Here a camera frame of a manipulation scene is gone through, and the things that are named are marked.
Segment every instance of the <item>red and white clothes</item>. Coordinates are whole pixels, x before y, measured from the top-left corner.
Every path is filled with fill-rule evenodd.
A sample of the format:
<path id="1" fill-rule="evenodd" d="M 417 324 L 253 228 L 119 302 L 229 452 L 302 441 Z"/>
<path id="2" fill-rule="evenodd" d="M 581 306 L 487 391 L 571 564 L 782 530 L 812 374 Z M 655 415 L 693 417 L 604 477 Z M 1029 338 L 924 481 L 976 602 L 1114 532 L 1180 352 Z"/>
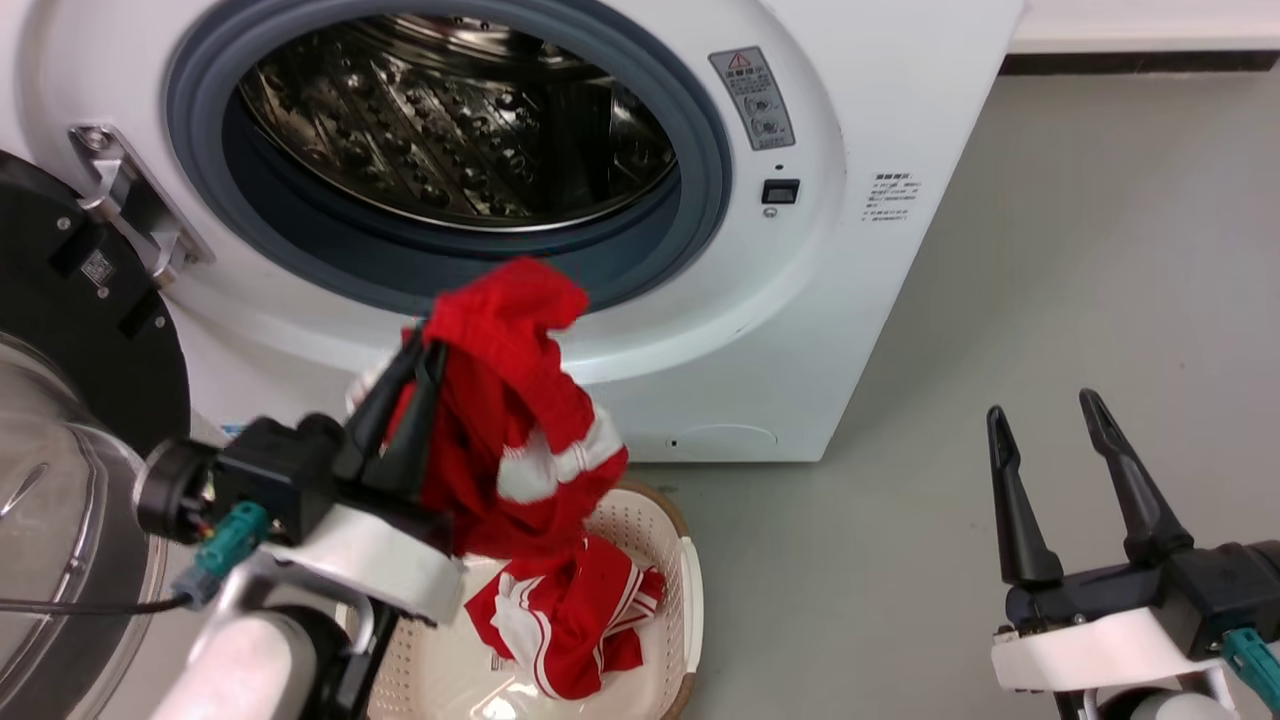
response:
<path id="1" fill-rule="evenodd" d="M 627 450 L 617 429 L 561 372 L 559 347 L 547 336 L 586 306 L 582 290 L 529 259 L 436 299 L 424 340 L 448 343 L 449 359 L 422 505 L 453 515 L 457 555 L 563 552 L 622 477 Z M 384 369 L 357 380 L 353 404 Z"/>
<path id="2" fill-rule="evenodd" d="M 635 626 L 654 616 L 663 577 L 584 536 L 558 556 L 511 561 L 467 601 L 476 633 L 554 700 L 598 692 L 604 673 L 644 664 Z"/>

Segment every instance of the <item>white plastic basket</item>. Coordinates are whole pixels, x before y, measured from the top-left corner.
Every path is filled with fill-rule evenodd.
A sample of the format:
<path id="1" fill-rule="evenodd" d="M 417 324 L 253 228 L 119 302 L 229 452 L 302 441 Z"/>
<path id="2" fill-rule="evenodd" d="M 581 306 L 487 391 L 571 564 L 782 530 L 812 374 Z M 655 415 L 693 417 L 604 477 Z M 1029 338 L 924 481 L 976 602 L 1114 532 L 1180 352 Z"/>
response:
<path id="1" fill-rule="evenodd" d="M 605 675 L 604 689 L 585 701 L 554 701 L 543 697 L 524 670 L 481 643 L 465 611 L 435 629 L 402 621 L 374 684 L 370 720 L 680 717 L 703 644 L 703 578 L 689 529 L 667 498 L 628 483 L 604 496 L 588 529 L 666 577 L 658 614 L 637 628 L 644 666 Z M 466 564 L 463 600 L 504 565 L 484 557 L 468 557 Z"/>

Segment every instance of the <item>basket handle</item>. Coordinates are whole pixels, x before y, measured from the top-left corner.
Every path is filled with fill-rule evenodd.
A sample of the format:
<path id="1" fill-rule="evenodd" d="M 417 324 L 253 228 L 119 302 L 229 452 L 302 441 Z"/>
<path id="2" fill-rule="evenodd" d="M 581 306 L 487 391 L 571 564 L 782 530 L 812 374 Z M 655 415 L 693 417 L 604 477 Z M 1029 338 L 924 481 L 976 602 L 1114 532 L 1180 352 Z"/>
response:
<path id="1" fill-rule="evenodd" d="M 685 546 L 680 559 L 680 587 L 685 591 L 685 671 L 696 673 L 703 657 L 703 566 L 694 541 L 685 536 L 680 542 Z"/>

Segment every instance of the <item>warning sticker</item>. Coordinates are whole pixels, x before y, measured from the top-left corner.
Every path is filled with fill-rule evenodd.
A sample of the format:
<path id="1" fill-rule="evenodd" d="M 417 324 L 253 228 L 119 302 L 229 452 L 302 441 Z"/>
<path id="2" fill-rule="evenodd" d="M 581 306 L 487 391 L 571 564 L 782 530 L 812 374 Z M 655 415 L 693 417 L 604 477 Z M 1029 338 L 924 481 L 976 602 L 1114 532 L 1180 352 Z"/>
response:
<path id="1" fill-rule="evenodd" d="M 863 205 L 863 222 L 892 223 L 905 220 L 920 196 L 920 181 L 911 173 L 876 173 L 872 190 Z"/>
<path id="2" fill-rule="evenodd" d="M 93 281 L 93 284 L 102 287 L 102 284 L 111 279 L 111 275 L 115 274 L 115 265 L 113 265 L 111 261 L 102 255 L 101 250 L 95 250 L 93 254 L 88 256 L 88 260 L 84 260 L 84 264 L 81 265 L 81 272 L 84 273 L 88 279 Z"/>
<path id="3" fill-rule="evenodd" d="M 759 47 L 712 53 L 708 58 L 721 82 L 733 97 L 753 150 L 772 150 L 795 145 L 791 117 L 782 92 L 773 81 L 769 64 Z"/>

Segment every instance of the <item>teal connector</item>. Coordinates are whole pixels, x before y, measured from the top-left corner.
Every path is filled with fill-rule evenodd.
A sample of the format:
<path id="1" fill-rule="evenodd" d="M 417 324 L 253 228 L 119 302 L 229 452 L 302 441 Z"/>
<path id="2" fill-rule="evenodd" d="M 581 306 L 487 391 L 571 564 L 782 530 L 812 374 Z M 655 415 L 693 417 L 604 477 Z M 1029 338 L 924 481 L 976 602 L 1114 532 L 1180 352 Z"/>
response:
<path id="1" fill-rule="evenodd" d="M 223 587 L 223 580 L 257 550 L 271 532 L 271 518 L 256 502 L 239 502 L 227 514 L 212 534 L 196 551 L 195 562 L 183 570 L 169 588 L 191 597 L 188 607 L 200 610 Z"/>
<path id="2" fill-rule="evenodd" d="M 256 502 L 239 502 L 200 546 L 196 566 L 215 578 L 225 578 L 232 568 L 252 555 L 270 530 L 271 518 L 265 507 Z"/>
<path id="3" fill-rule="evenodd" d="M 1253 628 L 1231 630 L 1222 639 L 1222 660 L 1262 698 L 1267 710 L 1280 714 L 1280 661 Z"/>

